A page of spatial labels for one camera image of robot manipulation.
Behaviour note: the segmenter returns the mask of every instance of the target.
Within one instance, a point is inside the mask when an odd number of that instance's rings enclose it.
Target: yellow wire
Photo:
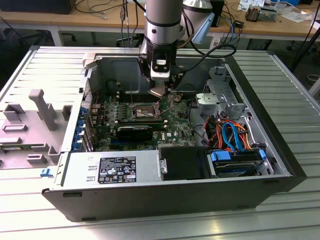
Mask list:
[[[252,147],[251,147],[250,144],[249,144],[248,133],[246,133],[245,135],[246,135],[246,143],[247,143],[247,145],[248,145],[248,148],[249,148],[249,149],[252,149]]]

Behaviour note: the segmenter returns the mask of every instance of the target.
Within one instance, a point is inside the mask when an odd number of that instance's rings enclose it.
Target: connector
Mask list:
[[[124,6],[122,6],[120,10],[120,19],[122,22],[126,19],[126,9]]]
[[[74,136],[73,136],[73,141],[79,141],[81,139],[81,137],[79,136],[79,135],[77,135],[77,134],[75,134]]]
[[[88,113],[88,110],[85,107],[81,106],[79,115],[82,116],[82,115],[85,115],[87,113]]]
[[[85,124],[85,121],[83,121],[83,120],[76,121],[76,126],[77,127],[82,127],[84,124]]]
[[[71,148],[72,148],[73,151],[80,150],[80,147],[81,147],[81,145],[78,142],[73,142],[71,144]]]
[[[267,158],[265,151],[263,151],[262,149],[259,150],[259,154],[262,160],[265,160]]]
[[[80,134],[80,133],[82,133],[82,131],[83,131],[83,129],[81,128],[81,127],[76,127],[75,128],[75,134]]]
[[[228,161],[231,160],[230,153],[228,151],[213,151],[211,154],[212,162],[215,161]]]

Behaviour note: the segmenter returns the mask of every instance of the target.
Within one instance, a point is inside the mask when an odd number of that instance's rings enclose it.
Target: papers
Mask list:
[[[301,23],[304,20],[306,20],[306,17],[303,14],[300,14],[300,13],[297,13],[297,12],[294,12],[294,11],[286,13],[286,14],[281,15],[281,16],[286,18],[286,19],[289,19],[291,21],[294,21],[296,23]]]
[[[265,0],[240,0],[238,10],[248,11],[250,4],[252,6],[263,7],[265,5]]]

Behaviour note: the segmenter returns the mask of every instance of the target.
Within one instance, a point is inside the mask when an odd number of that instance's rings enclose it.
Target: blue drive bracket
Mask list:
[[[259,150],[259,154],[260,154],[260,157],[262,158],[262,160],[266,160],[267,155],[266,155],[265,151],[263,151],[262,149],[260,149],[260,150]]]
[[[212,162],[215,161],[229,161],[231,160],[230,153],[228,151],[213,151],[210,154]]]

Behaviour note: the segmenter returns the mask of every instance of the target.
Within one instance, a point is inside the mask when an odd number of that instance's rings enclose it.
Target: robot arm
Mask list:
[[[145,37],[137,60],[150,92],[160,98],[183,77],[176,66],[182,8],[183,0],[146,1]]]

